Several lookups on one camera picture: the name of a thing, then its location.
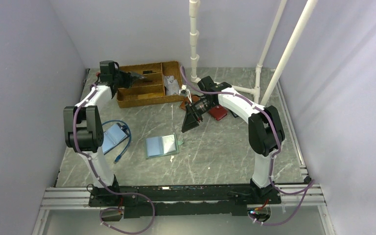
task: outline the light purple wall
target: light purple wall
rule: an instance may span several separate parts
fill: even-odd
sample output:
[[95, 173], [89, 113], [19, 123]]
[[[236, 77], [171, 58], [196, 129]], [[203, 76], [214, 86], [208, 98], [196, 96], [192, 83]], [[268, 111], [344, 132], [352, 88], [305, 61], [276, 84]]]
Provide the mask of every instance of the light purple wall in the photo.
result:
[[[265, 66], [276, 67], [305, 0], [289, 1]], [[190, 67], [188, 0], [51, 0], [84, 64], [177, 60]], [[279, 0], [203, 0], [199, 67], [255, 67]]]
[[49, 1], [0, 0], [0, 235], [31, 234], [84, 75]]
[[337, 234], [376, 234], [376, 0], [319, 1], [280, 81]]

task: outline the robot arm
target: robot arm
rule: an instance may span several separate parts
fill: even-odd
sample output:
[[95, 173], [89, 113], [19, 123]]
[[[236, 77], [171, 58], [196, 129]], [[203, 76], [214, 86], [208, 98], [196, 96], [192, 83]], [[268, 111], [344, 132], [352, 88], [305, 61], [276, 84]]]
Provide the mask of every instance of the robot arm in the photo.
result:
[[275, 125], [276, 134], [282, 142], [285, 135], [277, 109], [274, 106], [264, 107], [235, 96], [238, 92], [230, 84], [223, 82], [217, 85], [209, 76], [201, 79], [198, 86], [205, 92], [229, 92], [232, 94], [206, 94], [193, 104], [186, 103], [182, 132], [199, 126], [199, 122], [202, 121], [201, 115], [216, 105], [230, 109], [241, 117], [249, 127], [249, 144], [256, 153], [253, 182], [259, 188], [268, 186], [270, 184], [268, 179], [270, 158], [278, 147], [271, 128], [264, 126], [265, 123], [268, 123], [266, 117], [253, 107], [257, 106], [269, 114]]
[[[76, 124], [86, 122], [83, 126], [77, 126], [77, 142], [80, 150], [90, 155], [94, 168], [100, 178], [107, 186], [112, 186], [115, 176], [110, 170], [109, 165], [103, 155], [101, 146], [103, 144], [103, 127], [100, 120], [98, 109], [101, 109], [109, 100], [111, 100], [118, 88], [130, 88], [138, 79], [145, 78], [143, 75], [134, 72], [124, 72], [119, 69], [117, 62], [102, 61], [100, 62], [100, 81], [96, 82], [90, 90], [90, 93], [79, 103], [74, 106], [64, 108], [64, 135], [67, 147], [78, 150], [74, 144], [73, 119], [77, 107], [83, 105], [78, 112]], [[103, 185], [94, 176], [89, 165], [89, 159], [79, 154], [87, 164], [93, 176], [93, 184], [97, 188], [103, 188]]]

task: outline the wooden organizer box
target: wooden organizer box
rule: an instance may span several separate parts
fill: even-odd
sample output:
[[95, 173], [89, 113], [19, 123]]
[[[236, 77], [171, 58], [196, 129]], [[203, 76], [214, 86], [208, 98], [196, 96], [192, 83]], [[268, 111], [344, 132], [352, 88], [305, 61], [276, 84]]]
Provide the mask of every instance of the wooden organizer box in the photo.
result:
[[120, 70], [126, 72], [137, 72], [143, 74], [143, 71], [152, 71], [144, 74], [146, 79], [135, 81], [131, 88], [119, 88], [117, 91], [117, 103], [121, 108], [144, 106], [151, 104], [163, 104], [178, 102], [184, 99], [180, 95], [166, 95], [163, 75], [173, 75], [178, 81], [179, 87], [182, 85], [179, 63], [177, 61], [121, 66]]

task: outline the red wallet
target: red wallet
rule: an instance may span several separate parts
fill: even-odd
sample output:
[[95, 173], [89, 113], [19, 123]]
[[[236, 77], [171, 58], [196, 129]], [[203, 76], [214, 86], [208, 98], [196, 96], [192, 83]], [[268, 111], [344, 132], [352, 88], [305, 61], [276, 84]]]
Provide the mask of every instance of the red wallet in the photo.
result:
[[227, 110], [223, 106], [217, 105], [214, 108], [210, 109], [208, 113], [211, 114], [211, 116], [213, 116], [215, 120], [220, 121], [227, 115]]

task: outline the marble floor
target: marble floor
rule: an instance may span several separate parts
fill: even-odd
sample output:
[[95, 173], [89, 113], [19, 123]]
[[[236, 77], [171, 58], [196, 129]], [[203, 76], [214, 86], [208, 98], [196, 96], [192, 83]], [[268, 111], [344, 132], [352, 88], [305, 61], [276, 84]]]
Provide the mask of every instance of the marble floor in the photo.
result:
[[[95, 82], [98, 69], [90, 70], [82, 98]], [[246, 88], [254, 87], [255, 68], [198, 68], [198, 77], [211, 76], [214, 81], [226, 81]], [[261, 94], [263, 95], [273, 73], [263, 68]], [[180, 102], [121, 109], [116, 99], [110, 100], [100, 111], [101, 121], [112, 119], [125, 121], [132, 131], [132, 142], [117, 164], [116, 156], [125, 143], [106, 154], [110, 167], [122, 186], [146, 185], [201, 185], [248, 183], [254, 171], [254, 152], [248, 143], [248, 126], [230, 113], [221, 121], [209, 114], [203, 115], [200, 126], [182, 133], [185, 112]], [[303, 178], [295, 140], [282, 106], [282, 96], [275, 89], [268, 105], [274, 105], [280, 113], [286, 133], [282, 152], [276, 159], [274, 179], [277, 183], [298, 183]], [[112, 124], [106, 124], [106, 130]], [[171, 156], [146, 159], [145, 138], [176, 133], [184, 143], [180, 153]], [[92, 182], [84, 161], [72, 149], [67, 148], [56, 183], [57, 187], [85, 187]]]

